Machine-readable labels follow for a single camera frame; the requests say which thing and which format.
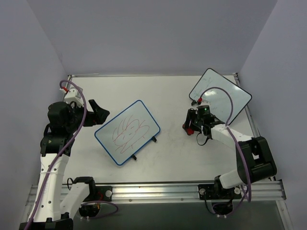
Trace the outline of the red whiteboard eraser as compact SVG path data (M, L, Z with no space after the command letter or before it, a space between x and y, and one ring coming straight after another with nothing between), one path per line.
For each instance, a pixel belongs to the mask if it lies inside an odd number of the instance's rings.
M182 125L182 128L186 132L188 136L191 136L194 134L194 130L192 130L190 127L185 126L185 124Z

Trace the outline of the blue framed whiteboard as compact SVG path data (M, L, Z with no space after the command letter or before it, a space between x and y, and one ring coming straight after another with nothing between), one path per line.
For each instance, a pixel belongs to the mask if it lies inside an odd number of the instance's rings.
M121 166L150 141L156 142L160 126L142 100L136 100L101 128L94 136L107 154Z

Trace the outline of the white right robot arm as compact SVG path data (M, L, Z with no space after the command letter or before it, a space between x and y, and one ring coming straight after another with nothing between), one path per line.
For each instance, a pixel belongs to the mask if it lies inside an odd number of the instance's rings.
M235 193L235 188L246 185L248 196L250 187L277 174L277 167L266 138L244 135L211 114L210 107L203 105L189 109L182 128L187 135L197 132L208 140L218 141L236 153L236 167L214 179L213 194L225 199Z

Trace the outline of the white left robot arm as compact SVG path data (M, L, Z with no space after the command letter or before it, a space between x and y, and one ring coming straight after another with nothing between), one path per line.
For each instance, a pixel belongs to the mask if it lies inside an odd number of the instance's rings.
M91 111L76 102L55 102L48 107L49 123L40 142L37 194L28 221L19 226L21 230L71 230L83 200L91 201L96 197L93 177L85 176L75 178L68 196L60 200L64 171L76 135L81 127L103 124L110 114L93 99L89 104Z

